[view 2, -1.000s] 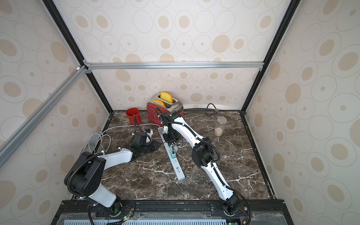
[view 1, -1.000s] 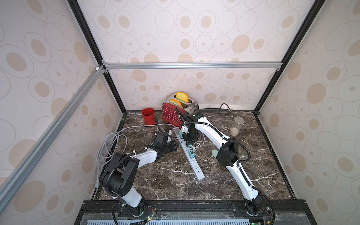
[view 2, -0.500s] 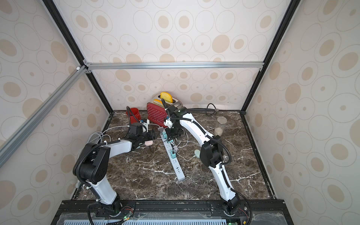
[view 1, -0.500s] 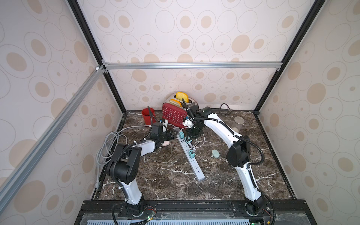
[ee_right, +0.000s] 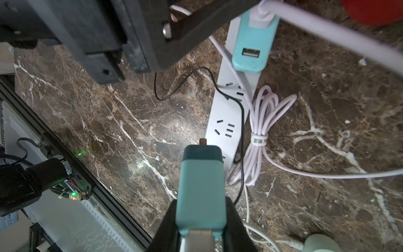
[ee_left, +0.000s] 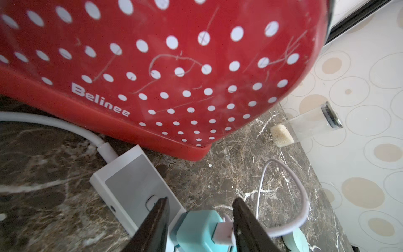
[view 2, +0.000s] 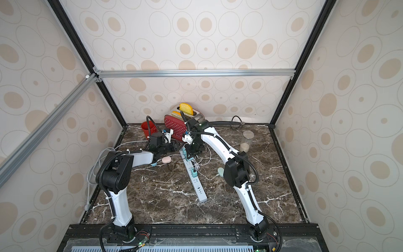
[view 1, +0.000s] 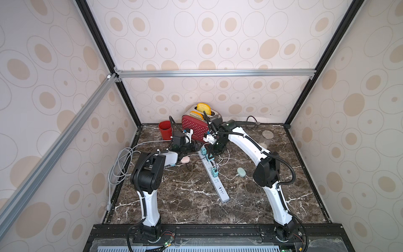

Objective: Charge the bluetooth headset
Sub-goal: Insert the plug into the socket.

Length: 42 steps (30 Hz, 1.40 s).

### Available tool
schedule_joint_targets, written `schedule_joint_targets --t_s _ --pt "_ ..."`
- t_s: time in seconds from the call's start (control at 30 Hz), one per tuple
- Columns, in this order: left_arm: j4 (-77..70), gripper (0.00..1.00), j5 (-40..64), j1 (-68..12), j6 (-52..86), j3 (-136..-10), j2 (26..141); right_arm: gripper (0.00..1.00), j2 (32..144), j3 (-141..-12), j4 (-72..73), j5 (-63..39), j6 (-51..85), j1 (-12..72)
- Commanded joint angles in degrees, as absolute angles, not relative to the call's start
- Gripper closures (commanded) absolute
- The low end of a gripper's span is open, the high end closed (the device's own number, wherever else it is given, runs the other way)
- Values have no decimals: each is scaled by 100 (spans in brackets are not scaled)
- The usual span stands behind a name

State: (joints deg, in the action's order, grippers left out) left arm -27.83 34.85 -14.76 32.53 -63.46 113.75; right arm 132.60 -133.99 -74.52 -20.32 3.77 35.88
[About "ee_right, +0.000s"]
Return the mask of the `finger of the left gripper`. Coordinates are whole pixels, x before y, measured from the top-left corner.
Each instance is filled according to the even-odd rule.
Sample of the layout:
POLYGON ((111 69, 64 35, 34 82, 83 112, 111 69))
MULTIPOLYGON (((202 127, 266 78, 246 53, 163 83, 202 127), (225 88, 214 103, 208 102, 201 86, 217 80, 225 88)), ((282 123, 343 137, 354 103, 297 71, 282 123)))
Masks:
POLYGON ((138 74, 169 69, 217 29, 258 1, 213 1, 174 23, 174 1, 112 1, 127 36, 123 51, 138 74))

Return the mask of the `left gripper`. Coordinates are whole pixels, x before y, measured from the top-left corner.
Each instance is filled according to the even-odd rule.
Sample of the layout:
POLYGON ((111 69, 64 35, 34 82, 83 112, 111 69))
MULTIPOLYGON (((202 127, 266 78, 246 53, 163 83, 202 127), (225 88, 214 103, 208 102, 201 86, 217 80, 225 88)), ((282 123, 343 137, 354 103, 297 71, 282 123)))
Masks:
POLYGON ((125 1, 1 1, 1 42, 34 49, 66 46, 99 84, 125 80, 123 54, 136 73, 150 71, 125 1))

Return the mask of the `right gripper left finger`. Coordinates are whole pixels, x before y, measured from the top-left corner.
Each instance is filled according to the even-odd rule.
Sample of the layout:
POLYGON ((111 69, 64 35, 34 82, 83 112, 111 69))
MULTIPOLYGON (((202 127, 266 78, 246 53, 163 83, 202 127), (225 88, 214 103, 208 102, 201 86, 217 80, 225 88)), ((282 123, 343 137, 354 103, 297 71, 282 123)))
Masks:
POLYGON ((167 210, 153 240, 146 252, 179 252, 181 235, 176 225, 177 200, 173 200, 167 210))

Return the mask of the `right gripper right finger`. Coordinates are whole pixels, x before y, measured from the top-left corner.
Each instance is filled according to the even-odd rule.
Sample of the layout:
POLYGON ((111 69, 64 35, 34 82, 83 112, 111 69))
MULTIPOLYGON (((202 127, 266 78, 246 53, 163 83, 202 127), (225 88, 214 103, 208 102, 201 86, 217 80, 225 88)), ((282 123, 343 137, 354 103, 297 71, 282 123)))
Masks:
POLYGON ((229 197, 226 200, 227 224, 223 232, 222 247, 224 252, 257 252, 249 238, 246 228, 239 217, 234 203, 229 197))

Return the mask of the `teal charger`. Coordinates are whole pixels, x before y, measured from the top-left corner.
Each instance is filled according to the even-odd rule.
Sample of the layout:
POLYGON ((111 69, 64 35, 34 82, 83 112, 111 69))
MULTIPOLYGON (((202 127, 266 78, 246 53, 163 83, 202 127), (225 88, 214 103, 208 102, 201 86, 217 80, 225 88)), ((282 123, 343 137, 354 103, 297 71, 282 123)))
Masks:
POLYGON ((188 145, 180 169, 175 224, 187 237, 195 232, 218 241, 227 224, 225 169, 221 148, 207 144, 188 145))
POLYGON ((236 70, 258 74, 266 67, 280 21, 275 15, 269 17, 268 27, 254 28, 249 25, 250 11, 242 14, 232 57, 236 70))

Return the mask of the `green earbud case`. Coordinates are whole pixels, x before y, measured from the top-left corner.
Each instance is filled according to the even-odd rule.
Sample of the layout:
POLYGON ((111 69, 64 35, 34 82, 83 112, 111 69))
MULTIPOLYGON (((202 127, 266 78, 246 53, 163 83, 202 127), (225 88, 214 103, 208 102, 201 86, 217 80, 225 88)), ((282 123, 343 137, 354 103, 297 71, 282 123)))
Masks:
POLYGON ((312 234, 304 242, 302 252, 341 252, 340 246, 330 237, 312 234))

